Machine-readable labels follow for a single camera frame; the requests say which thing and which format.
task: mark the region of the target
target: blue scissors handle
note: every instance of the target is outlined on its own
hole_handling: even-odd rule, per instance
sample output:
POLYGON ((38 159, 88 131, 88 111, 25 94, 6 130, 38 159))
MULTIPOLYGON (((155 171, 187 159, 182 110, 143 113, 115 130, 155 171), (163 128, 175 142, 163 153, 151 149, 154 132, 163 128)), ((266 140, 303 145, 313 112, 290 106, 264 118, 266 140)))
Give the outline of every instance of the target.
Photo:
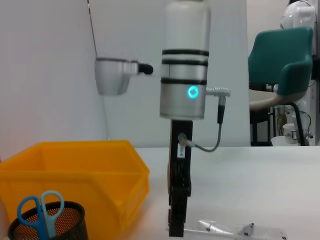
POLYGON ((41 207, 42 207, 43 216, 46 224, 46 229, 49 234, 49 238, 53 238, 56 236, 56 220, 62 214, 65 208, 64 198, 57 191, 45 191, 44 193, 41 194, 41 207), (45 197, 47 195, 56 195, 60 199, 60 208, 58 212, 53 216, 49 216, 47 213, 46 202, 45 202, 45 197))
POLYGON ((42 211, 41 211, 41 206, 40 206, 40 202, 38 200, 38 198, 36 196, 28 196, 25 199, 23 199, 19 206, 18 206, 18 210, 17 210, 17 217, 19 219, 19 221, 23 224, 26 225, 28 227, 32 227, 36 230, 38 237, 40 240, 48 240, 48 235, 47 235, 47 231, 46 231, 46 226, 45 226, 45 222, 44 222, 44 218, 42 216, 42 211), (21 215, 21 210, 22 207, 24 206, 24 204, 30 200, 34 200, 35 201, 35 206, 36 206, 36 212, 38 214, 38 219, 35 222, 30 222, 25 220, 22 215, 21 215))

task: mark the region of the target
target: mesh pen holder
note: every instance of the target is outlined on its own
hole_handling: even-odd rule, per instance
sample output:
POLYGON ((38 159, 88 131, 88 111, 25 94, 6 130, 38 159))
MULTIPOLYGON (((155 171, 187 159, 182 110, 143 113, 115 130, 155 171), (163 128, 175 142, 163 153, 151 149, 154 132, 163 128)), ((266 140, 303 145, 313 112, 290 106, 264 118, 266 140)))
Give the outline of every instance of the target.
MULTIPOLYGON (((45 206, 48 215, 53 216, 60 209, 60 202, 47 203, 45 206)), ((37 221, 37 209, 26 211, 22 217, 28 222, 37 221)), ((56 236, 50 240, 88 240, 84 208, 76 202, 65 201, 63 212, 55 222, 55 232, 56 236)), ((18 219, 11 223, 8 237, 10 240, 39 240, 37 231, 21 224, 18 219)))

